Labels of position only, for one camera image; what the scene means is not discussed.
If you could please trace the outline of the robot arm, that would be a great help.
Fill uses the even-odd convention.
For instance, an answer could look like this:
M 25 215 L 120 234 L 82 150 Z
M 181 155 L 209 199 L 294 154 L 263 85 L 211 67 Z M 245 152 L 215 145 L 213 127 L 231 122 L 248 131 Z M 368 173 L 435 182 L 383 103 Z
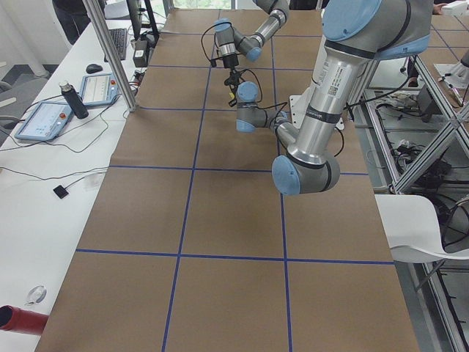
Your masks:
M 233 94 L 242 81 L 242 73 L 237 70 L 238 56 L 241 54 L 250 62 L 258 60 L 263 46 L 289 18 L 288 1 L 271 0 L 254 1 L 254 3 L 265 11 L 268 17 L 252 34 L 243 34 L 228 18 L 217 20 L 213 26 L 218 56 L 211 60 L 211 65 L 215 67 L 216 61 L 221 60 L 224 67 L 229 69 L 229 77 L 224 84 L 230 87 Z
M 269 128 L 286 150 L 272 164 L 280 193 L 317 193 L 336 185 L 339 163 L 327 146 L 360 71 L 372 60 L 423 52 L 429 45 L 432 12 L 432 1 L 329 1 L 322 17 L 325 61 L 305 91 L 309 101 L 299 128 L 281 112 L 258 107 L 255 83 L 239 86 L 236 129 L 250 133 Z

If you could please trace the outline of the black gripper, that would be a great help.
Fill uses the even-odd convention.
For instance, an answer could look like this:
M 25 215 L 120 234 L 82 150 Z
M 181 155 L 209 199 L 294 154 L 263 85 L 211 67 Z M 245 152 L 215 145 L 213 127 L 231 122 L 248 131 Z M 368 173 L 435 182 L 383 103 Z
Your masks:
M 230 69 L 228 77 L 224 80 L 224 85 L 231 89 L 237 89 L 242 78 L 242 72 L 235 70 L 239 65 L 238 55 L 236 53 L 221 55 L 220 60 L 223 62 L 224 68 Z

